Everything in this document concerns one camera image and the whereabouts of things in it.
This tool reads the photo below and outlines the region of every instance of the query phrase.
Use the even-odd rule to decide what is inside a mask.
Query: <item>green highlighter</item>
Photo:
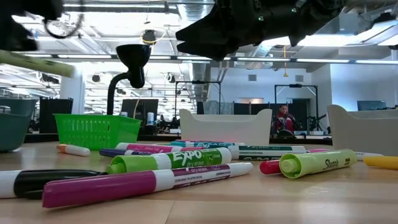
[[[147,170],[177,169],[183,167],[211,166],[231,162],[231,152],[220,147],[196,151],[158,153],[149,156],[116,156],[107,166],[109,174]]]
[[[279,160],[280,171],[290,179],[306,174],[344,168],[356,163],[356,153],[351,149],[332,150],[307,154],[285,154]]]

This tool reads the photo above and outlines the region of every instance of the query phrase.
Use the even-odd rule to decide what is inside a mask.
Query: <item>ceiling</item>
[[[50,30],[56,34],[63,34],[71,30],[78,20],[78,0],[65,0],[65,13],[59,21],[53,22]],[[124,44],[142,43],[145,30],[154,30],[157,42],[152,48],[152,55],[183,55],[178,52],[175,38],[176,31],[199,20],[209,13],[213,1],[175,0],[167,1],[122,1],[102,0],[85,1],[86,12],[83,25],[75,36],[57,40],[50,37],[43,28],[39,16],[14,17],[25,28],[35,34],[40,45],[37,52],[26,54],[79,54],[79,55],[113,55],[115,48]],[[339,18],[322,28],[318,34],[341,34],[342,30],[365,31],[369,23],[386,9],[395,9],[397,1],[364,1],[350,0]],[[385,58],[390,50],[386,46],[366,45],[360,43],[350,47],[285,47],[270,46],[266,51],[258,47],[241,47],[237,54],[245,57],[297,57],[297,58]],[[86,112],[104,113],[106,111],[107,86],[115,75],[125,72],[127,68],[117,60],[105,61],[101,59],[61,61],[72,63],[83,70],[86,76]],[[161,101],[159,113],[171,118],[174,112],[175,84],[167,81],[173,76],[177,81],[210,80],[210,67],[219,67],[218,63],[192,64],[190,62],[148,63],[144,71],[146,84],[143,90],[129,88],[128,82],[121,82],[118,87],[125,93],[116,94],[115,113],[119,112],[121,100],[131,97],[157,97]],[[264,68],[264,65],[250,64],[251,68]],[[273,63],[267,68],[282,68],[284,63]],[[308,72],[315,68],[311,63],[288,63],[289,68],[306,68]],[[99,75],[100,81],[94,82],[93,75]],[[60,85],[43,81],[38,72],[8,65],[0,66],[0,88],[3,95],[18,96],[47,96],[58,97]],[[206,100],[206,85],[179,84],[181,94],[178,96],[177,109],[186,108],[196,111],[196,100]]]

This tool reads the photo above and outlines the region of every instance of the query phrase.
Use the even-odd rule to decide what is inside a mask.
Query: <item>metal frame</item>
[[[218,84],[218,114],[221,114],[221,82],[220,81],[176,81],[175,82],[175,101],[174,101],[174,116],[177,117],[177,85],[179,83],[191,83],[196,85],[217,83]]]
[[[282,86],[283,88],[277,93],[277,88],[279,86]],[[302,88],[302,87],[306,87],[314,96],[315,96],[315,107],[317,109],[317,112],[315,114],[317,120],[319,119],[319,114],[318,114],[318,86],[317,85],[301,85],[301,84],[290,84],[290,85],[274,85],[274,94],[275,94],[275,104],[277,103],[277,97],[279,95],[279,93],[282,92],[282,90],[285,87],[289,87],[289,88]]]

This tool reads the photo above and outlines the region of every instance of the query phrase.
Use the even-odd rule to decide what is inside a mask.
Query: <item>wooden table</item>
[[[57,154],[55,142],[25,144],[0,154],[0,170],[74,168],[104,170],[110,159]],[[329,146],[309,146],[308,148]],[[398,223],[398,171],[350,168],[290,180],[254,170],[242,177],[151,195],[70,208],[40,201],[0,200],[1,224],[77,223]]]

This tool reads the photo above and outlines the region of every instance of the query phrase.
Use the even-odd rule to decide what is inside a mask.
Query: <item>yellow marker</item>
[[[398,157],[396,156],[371,156],[364,157],[363,162],[368,166],[385,169],[398,169]]]
[[[296,179],[306,174],[316,174],[356,163],[356,154],[350,149],[306,154],[285,154],[279,160],[280,171],[288,178]]]

